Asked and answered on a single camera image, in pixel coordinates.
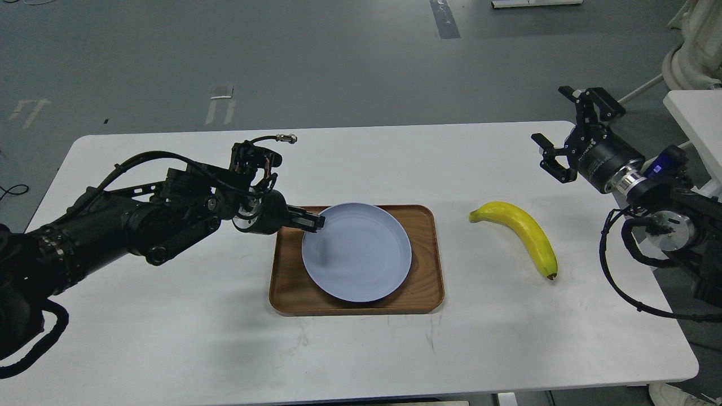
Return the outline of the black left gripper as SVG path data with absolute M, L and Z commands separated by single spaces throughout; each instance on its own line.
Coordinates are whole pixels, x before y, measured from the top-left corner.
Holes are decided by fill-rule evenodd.
M 232 224 L 241 233 L 258 235 L 272 235 L 284 227 L 317 233 L 325 226 L 325 216 L 303 208 L 287 208 L 284 196 L 278 191 L 271 191 L 260 199 L 255 218 L 235 217 Z

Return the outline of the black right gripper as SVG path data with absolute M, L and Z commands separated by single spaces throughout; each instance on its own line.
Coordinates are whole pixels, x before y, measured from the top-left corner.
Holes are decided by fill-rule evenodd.
M 612 178 L 620 169 L 632 165 L 640 167 L 643 155 L 611 131 L 609 121 L 626 114 L 624 106 L 603 87 L 575 90 L 558 87 L 558 92 L 575 105 L 575 129 L 567 137 L 567 145 L 556 148 L 544 134 L 531 134 L 540 148 L 539 166 L 560 183 L 574 182 L 580 174 L 585 180 L 607 195 L 612 191 Z M 557 157 L 567 157 L 564 167 Z

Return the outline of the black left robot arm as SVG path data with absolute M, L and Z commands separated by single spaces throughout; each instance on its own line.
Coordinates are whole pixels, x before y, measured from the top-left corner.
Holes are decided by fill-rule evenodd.
M 51 223 L 29 233 L 2 226 L 2 359 L 33 344 L 2 367 L 2 378 L 28 370 L 67 328 L 67 309 L 51 296 L 127 254 L 160 266 L 224 220 L 258 235 L 322 229 L 323 216 L 288 205 L 274 188 L 281 154 L 258 143 L 234 144 L 226 169 L 177 153 L 142 152 L 116 165 Z

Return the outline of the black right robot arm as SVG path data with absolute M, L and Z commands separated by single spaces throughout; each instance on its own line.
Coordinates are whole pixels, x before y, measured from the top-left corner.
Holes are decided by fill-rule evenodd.
M 576 124 L 562 147 L 543 134 L 532 135 L 540 167 L 561 183 L 582 177 L 603 195 L 619 192 L 626 206 L 611 210 L 602 226 L 599 262 L 614 291 L 639 312 L 693 322 L 719 323 L 720 313 L 679 314 L 648 306 L 625 293 L 607 262 L 607 237 L 623 219 L 622 242 L 630 256 L 655 269 L 678 268 L 693 278 L 693 297 L 720 307 L 720 201 L 693 192 L 684 150 L 669 146 L 643 169 L 645 159 L 617 136 L 609 121 L 625 109 L 606 90 L 558 89 L 575 106 Z

